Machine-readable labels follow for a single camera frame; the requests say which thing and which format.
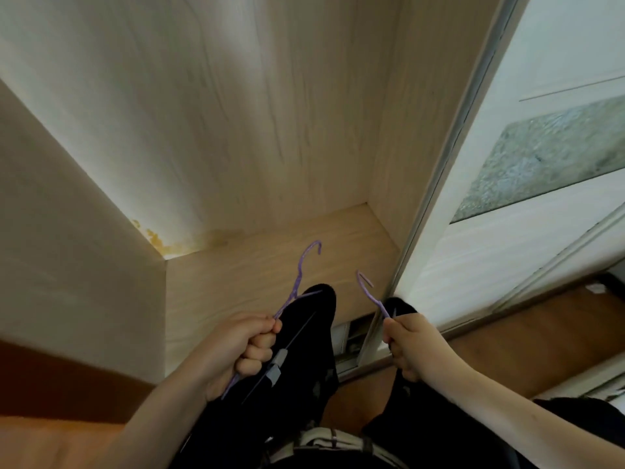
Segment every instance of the forearm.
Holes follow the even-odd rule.
[[[604,441],[471,370],[441,392],[539,468],[612,469],[625,449]]]
[[[97,469],[160,469],[206,406],[206,382],[179,368],[137,410],[96,465]]]

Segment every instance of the wooden shelf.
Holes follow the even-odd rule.
[[[168,261],[166,372],[226,316],[277,311],[291,291],[299,256],[314,240],[322,241],[322,252],[310,253],[304,262],[300,291],[316,283],[332,285],[337,294],[334,324],[375,311],[355,282],[355,270],[370,278],[374,295],[381,296],[399,250],[368,205],[233,239]]]

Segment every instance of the hand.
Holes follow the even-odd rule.
[[[404,378],[417,381],[421,377],[440,393],[446,393],[450,385],[473,371],[422,314],[386,318],[383,340],[389,344],[393,362]]]
[[[241,378],[256,375],[272,358],[271,347],[282,322],[261,313],[237,313],[219,323],[184,360],[181,371],[201,378],[207,401],[226,389],[238,372]]]

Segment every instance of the frosted glass panel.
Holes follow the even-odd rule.
[[[508,125],[453,222],[625,167],[625,95]]]

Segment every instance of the wire hanger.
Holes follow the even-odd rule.
[[[304,294],[299,294],[299,285],[302,282],[302,278],[304,276],[304,273],[302,271],[302,265],[304,263],[304,259],[306,258],[306,255],[308,255],[308,252],[310,250],[312,250],[315,246],[317,246],[317,255],[321,255],[321,241],[320,240],[316,240],[313,243],[311,243],[310,245],[308,245],[308,247],[306,247],[306,250],[304,250],[304,253],[302,253],[302,256],[299,257],[299,262],[298,262],[298,276],[295,279],[295,283],[293,284],[293,289],[291,290],[291,294],[289,294],[289,297],[286,298],[285,303],[280,307],[280,309],[277,310],[277,313],[274,315],[274,319],[279,318],[282,313],[284,312],[285,308],[291,304],[292,301],[295,301],[296,299],[300,299],[300,298],[305,298],[307,296],[312,296],[314,294],[317,294],[318,292],[321,291],[312,291],[312,292],[305,292]],[[234,376],[230,379],[230,382],[228,383],[228,386],[226,387],[226,389],[224,390],[223,394],[221,395],[221,399],[223,400],[226,395],[228,394],[228,392],[230,391],[230,389],[235,386],[235,384],[241,379],[240,374],[237,372],[234,374]]]
[[[367,284],[369,286],[371,286],[371,288],[373,288],[373,283],[371,283],[371,280],[369,278],[367,278],[360,270],[356,270],[355,278],[356,278],[356,280],[358,280],[358,284],[360,285],[360,287],[364,291],[364,294],[367,295],[367,298],[371,299],[371,301],[376,303],[376,305],[380,308],[380,311],[382,311],[382,314],[383,314],[383,316],[385,318],[390,318],[391,315],[388,313],[388,311],[386,310],[386,308],[382,304],[382,301],[380,301],[379,299],[375,299],[373,297],[373,295],[370,293],[370,291],[367,289],[365,284],[363,283],[363,280],[364,280],[364,281],[367,282]]]

